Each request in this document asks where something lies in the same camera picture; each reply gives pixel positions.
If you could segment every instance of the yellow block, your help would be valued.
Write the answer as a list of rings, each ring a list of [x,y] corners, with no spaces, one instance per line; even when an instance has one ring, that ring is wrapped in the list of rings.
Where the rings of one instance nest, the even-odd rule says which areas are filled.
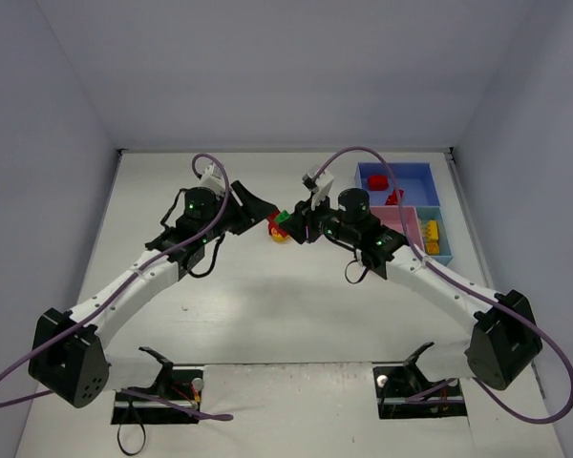
[[[439,229],[437,228],[437,221],[431,219],[427,222],[427,241],[439,241]]]
[[[436,241],[428,241],[425,243],[425,251],[427,255],[438,255],[439,254],[439,243]]]

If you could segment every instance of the white wall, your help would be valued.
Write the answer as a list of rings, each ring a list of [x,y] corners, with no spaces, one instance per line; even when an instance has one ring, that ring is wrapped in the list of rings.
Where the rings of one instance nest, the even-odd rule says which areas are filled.
[[[492,274],[532,300],[573,360],[573,1],[539,0],[456,150]],[[568,383],[538,360],[555,412]],[[573,458],[573,412],[557,425]]]
[[[117,147],[454,146],[533,0],[39,0]]]
[[[0,370],[31,349],[43,311],[74,304],[116,158],[36,3],[0,0]],[[35,386],[22,369],[0,399]],[[0,458],[28,410],[0,410]]]

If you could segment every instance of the red toy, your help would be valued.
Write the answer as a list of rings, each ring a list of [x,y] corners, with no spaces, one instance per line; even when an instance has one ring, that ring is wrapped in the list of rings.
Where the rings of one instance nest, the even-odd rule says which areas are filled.
[[[397,193],[395,191],[396,191],[396,189],[393,190],[393,192],[391,193],[389,198],[386,199],[385,205],[396,205],[397,204]],[[401,195],[401,200],[403,200],[403,190],[402,189],[399,190],[399,194]]]
[[[367,186],[370,191],[384,191],[389,189],[389,179],[384,175],[372,175],[367,178]]]
[[[274,212],[267,217],[267,232],[274,241],[285,241],[288,239],[288,234],[283,231],[278,224],[288,218],[288,212]]]

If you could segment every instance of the white table surface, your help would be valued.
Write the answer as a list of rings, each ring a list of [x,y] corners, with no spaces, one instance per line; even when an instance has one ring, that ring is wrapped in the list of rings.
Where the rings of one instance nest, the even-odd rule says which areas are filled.
[[[301,176],[329,156],[217,155],[231,180],[240,179],[253,194],[289,211],[307,195]],[[191,157],[124,156],[81,299],[118,275],[159,233],[174,194],[195,183]],[[450,267],[483,282],[444,156],[385,158],[431,164],[455,256]],[[353,185],[360,160],[373,158],[350,154],[330,166],[334,198]],[[370,362],[401,361],[424,342],[451,342],[464,332],[390,281],[369,276],[359,285],[347,284],[343,270],[349,260],[349,253],[324,240],[275,243],[260,224],[238,238],[228,236],[210,277],[184,279],[129,321],[111,343],[111,354],[133,355],[146,345],[176,363],[209,364],[203,409],[236,417],[227,424],[148,427],[140,456],[562,456],[553,427],[511,418],[468,381],[468,419],[378,420]],[[117,427],[110,426],[113,398],[104,393],[80,410],[57,397],[35,401],[17,457],[122,456]],[[523,413],[546,414],[530,368],[501,398]],[[129,440],[137,439],[133,429]]]

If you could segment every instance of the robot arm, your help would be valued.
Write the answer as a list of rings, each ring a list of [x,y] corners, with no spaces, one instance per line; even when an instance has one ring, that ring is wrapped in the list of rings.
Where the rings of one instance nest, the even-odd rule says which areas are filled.
[[[90,322],[47,351],[30,359],[29,373],[74,407],[92,402],[101,391],[130,386],[153,391],[170,384],[172,363],[157,351],[141,347],[139,358],[112,358],[104,349],[146,303],[164,289],[182,280],[203,259],[205,246],[215,239],[221,243],[227,232],[240,235],[277,211],[277,208],[248,192],[239,181],[231,183],[231,193],[223,215],[202,238],[175,249],[184,240],[204,230],[217,217],[225,192],[214,166],[209,166],[200,186],[184,192],[184,212],[174,226],[167,226],[175,205],[162,220],[164,231],[146,244],[136,262],[104,289],[66,312],[50,309],[38,320],[33,348],[81,323],[120,291],[110,305]]]
[[[329,204],[333,182],[328,172],[312,180],[312,169],[304,176],[311,191],[300,201],[289,219],[280,224],[298,243],[313,243],[324,236],[350,250],[354,258],[376,275],[402,284],[453,318],[471,335],[465,343],[425,344],[406,362],[422,384],[445,378],[475,376],[494,389],[505,389],[541,351],[541,339],[520,322],[486,302],[464,294],[430,266],[481,296],[512,308],[534,323],[528,300],[511,291],[497,291],[474,284],[429,257],[415,254],[408,239],[384,226],[371,213],[370,197],[362,189],[349,189],[338,197],[338,208]]]

